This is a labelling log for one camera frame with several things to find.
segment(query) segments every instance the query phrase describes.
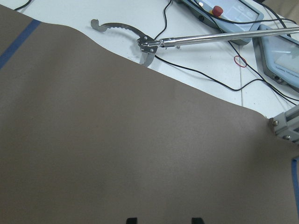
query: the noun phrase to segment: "metal rod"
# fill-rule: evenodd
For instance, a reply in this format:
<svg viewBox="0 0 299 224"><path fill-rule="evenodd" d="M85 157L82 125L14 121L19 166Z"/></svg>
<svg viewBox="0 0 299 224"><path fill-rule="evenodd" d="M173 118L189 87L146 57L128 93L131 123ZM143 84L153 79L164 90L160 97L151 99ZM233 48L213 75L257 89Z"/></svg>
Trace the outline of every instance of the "metal rod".
<svg viewBox="0 0 299 224"><path fill-rule="evenodd" d="M144 43L144 45L147 46L155 45L158 47L176 47L176 46L183 46L183 45L190 45L190 44L197 44L197 43L232 41L232 40L239 40L243 38L294 34L298 32L299 32L299 27L256 30L256 31L245 31L245 32L237 32L237 33L223 33L223 34L213 34L213 35L165 38L165 39L160 39L159 41L146 42Z"/></svg>

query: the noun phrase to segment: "bolt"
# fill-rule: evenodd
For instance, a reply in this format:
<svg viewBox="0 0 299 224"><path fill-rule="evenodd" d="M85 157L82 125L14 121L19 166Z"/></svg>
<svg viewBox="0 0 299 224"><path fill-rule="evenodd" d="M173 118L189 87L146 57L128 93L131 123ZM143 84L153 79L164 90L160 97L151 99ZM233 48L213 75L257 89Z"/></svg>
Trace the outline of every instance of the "bolt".
<svg viewBox="0 0 299 224"><path fill-rule="evenodd" d="M290 140L290 139L291 139L291 136L290 136L290 135L285 135L285 136L284 136L284 139L285 139L285 140Z"/></svg>
<svg viewBox="0 0 299 224"><path fill-rule="evenodd" d="M279 121L278 121L278 120L273 121L273 126L274 126L274 127L278 126L278 124L279 124Z"/></svg>

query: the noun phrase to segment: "red emergency stop button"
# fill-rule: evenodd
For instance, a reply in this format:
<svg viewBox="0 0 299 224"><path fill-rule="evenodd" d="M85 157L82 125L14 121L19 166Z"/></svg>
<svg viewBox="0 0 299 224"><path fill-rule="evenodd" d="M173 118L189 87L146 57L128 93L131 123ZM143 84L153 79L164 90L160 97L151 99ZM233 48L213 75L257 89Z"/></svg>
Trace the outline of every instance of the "red emergency stop button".
<svg viewBox="0 0 299 224"><path fill-rule="evenodd" d="M219 17L223 13L223 9L220 6L214 6L214 8L212 9L212 13L214 16Z"/></svg>

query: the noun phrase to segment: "white table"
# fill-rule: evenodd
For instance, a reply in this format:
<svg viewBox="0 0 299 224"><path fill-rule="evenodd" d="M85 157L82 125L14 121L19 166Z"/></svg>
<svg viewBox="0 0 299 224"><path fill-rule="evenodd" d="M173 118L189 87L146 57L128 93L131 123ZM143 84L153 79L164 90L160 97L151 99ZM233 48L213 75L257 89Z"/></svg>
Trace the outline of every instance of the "white table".
<svg viewBox="0 0 299 224"><path fill-rule="evenodd" d="M0 4L12 9L26 2L27 0L0 0ZM275 18L252 0L247 0L247 2L262 11L264 19ZM155 37L164 28L162 11L167 3L168 0L32 0L29 6L19 12L42 22L75 28L102 47L139 63L142 54L136 44L135 34L124 29L110 29L105 33L100 33L91 28L90 21L98 19L100 24L126 23ZM167 20L168 28L160 38L219 33L218 30L199 22L184 5L176 2L173 2L167 9ZM277 22L264 24L272 28L281 28ZM286 22L286 25L294 26L290 22ZM299 39L298 34L292 37ZM255 53L252 42L245 46L235 46L253 68L263 73L260 54L258 49ZM233 88L240 88L258 77L248 68L241 68L234 63L236 53L227 42L183 46L180 49L159 49L157 55L170 62L200 70ZM267 118L293 107L261 82L254 82L242 91L233 92L198 73L169 66L157 59L154 59L149 68L215 97L255 110ZM263 76L284 94L299 98L299 93L290 87L278 85L266 75L263 74Z"/></svg>

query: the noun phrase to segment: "blue tape strip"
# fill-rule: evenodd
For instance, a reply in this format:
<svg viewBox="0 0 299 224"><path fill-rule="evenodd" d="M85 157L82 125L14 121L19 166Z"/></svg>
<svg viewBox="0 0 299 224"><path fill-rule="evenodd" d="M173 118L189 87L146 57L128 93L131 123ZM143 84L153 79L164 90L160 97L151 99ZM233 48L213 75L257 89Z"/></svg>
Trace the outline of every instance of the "blue tape strip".
<svg viewBox="0 0 299 224"><path fill-rule="evenodd" d="M297 205L297 213L299 216L299 183L298 183L298 175L297 175L298 161L299 161L299 157L292 159L292 178L293 178L295 200Z"/></svg>
<svg viewBox="0 0 299 224"><path fill-rule="evenodd" d="M9 61L17 49L25 42L25 40L32 34L41 22L32 20L31 23L21 32L14 42L4 51L0 56L0 69Z"/></svg>

